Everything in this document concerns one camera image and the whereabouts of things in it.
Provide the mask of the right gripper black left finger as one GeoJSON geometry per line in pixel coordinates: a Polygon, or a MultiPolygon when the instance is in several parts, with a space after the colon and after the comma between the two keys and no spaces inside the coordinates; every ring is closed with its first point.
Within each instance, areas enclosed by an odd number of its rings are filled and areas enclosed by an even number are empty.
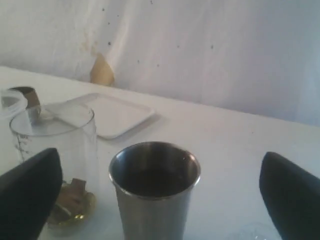
{"type": "Polygon", "coordinates": [[[0,177],[0,238],[36,240],[63,182],[60,156],[47,148],[0,177]]]}

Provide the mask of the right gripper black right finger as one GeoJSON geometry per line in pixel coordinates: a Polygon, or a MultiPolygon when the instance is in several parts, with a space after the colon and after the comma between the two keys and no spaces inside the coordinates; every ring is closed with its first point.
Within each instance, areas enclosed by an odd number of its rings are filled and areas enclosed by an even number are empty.
{"type": "Polygon", "coordinates": [[[262,160],[259,190],[283,240],[320,238],[320,180],[276,152],[262,160]]]}

